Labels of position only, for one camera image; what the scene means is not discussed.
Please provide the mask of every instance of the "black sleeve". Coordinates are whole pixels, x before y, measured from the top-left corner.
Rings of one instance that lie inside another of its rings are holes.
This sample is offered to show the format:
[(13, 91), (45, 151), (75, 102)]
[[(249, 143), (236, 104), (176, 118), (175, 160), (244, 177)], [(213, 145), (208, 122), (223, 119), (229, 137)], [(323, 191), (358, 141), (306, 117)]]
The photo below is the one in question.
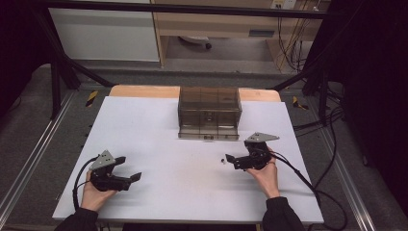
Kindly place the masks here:
[(98, 213), (79, 208), (75, 214), (66, 218), (55, 231), (96, 231)]
[(286, 197), (267, 200), (267, 211), (262, 224), (265, 231), (304, 231), (302, 222), (291, 208)]

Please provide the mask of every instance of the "white table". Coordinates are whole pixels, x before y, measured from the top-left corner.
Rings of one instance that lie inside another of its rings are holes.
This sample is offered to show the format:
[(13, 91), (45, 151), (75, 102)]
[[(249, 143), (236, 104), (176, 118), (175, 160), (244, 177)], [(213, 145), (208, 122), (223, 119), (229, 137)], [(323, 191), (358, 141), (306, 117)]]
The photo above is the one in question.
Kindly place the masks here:
[[(105, 149), (127, 158), (114, 175), (142, 172), (139, 182), (99, 212), (108, 221), (260, 223), (266, 197), (248, 173), (221, 162), (226, 153), (246, 156), (243, 140), (254, 132), (279, 136), (268, 145), (309, 180), (284, 103), (242, 101), (238, 141), (178, 139), (177, 105), (176, 98), (106, 97), (53, 218), (74, 212), (72, 187), (79, 169)], [(285, 164), (277, 166), (281, 193), (302, 222), (322, 223), (313, 193)]]

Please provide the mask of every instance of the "person's arm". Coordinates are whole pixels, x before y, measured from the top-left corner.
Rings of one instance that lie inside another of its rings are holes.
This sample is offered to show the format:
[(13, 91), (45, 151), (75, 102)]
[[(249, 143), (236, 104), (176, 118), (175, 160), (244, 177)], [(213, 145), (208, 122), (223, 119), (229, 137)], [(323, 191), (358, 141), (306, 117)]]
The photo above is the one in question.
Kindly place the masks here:
[(98, 211), (116, 191), (101, 192), (96, 189), (90, 180), (90, 171), (87, 173), (87, 183), (84, 186), (81, 207), (66, 218), (55, 229), (56, 231), (95, 231)]
[(302, 222), (291, 208), (286, 197), (280, 196), (276, 159), (272, 158), (262, 169), (247, 169), (258, 182), (261, 190), (267, 196), (267, 211), (262, 224), (265, 231), (298, 231), (304, 230)]

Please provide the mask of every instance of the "human hand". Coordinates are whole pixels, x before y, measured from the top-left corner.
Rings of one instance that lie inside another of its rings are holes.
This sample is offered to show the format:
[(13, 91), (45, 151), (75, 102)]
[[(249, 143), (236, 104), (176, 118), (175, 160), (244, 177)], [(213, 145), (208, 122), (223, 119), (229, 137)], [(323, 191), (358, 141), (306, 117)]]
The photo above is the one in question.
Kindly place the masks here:
[(246, 171), (255, 178), (267, 198), (280, 196), (278, 188), (278, 168), (276, 167), (275, 158), (272, 157), (268, 164), (260, 170), (249, 168)]
[(101, 192), (96, 189), (90, 181), (90, 173), (87, 172), (87, 183), (84, 186), (84, 193), (82, 195), (81, 208), (98, 212), (98, 210), (105, 204), (105, 202), (115, 195), (117, 191)]

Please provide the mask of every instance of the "translucent storage box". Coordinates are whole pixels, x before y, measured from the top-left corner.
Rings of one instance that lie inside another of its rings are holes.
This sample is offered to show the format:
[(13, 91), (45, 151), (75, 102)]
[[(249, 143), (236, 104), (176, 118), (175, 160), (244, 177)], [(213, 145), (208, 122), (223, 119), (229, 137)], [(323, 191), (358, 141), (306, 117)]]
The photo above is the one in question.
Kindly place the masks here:
[(242, 113), (237, 88), (180, 88), (179, 138), (237, 140)]

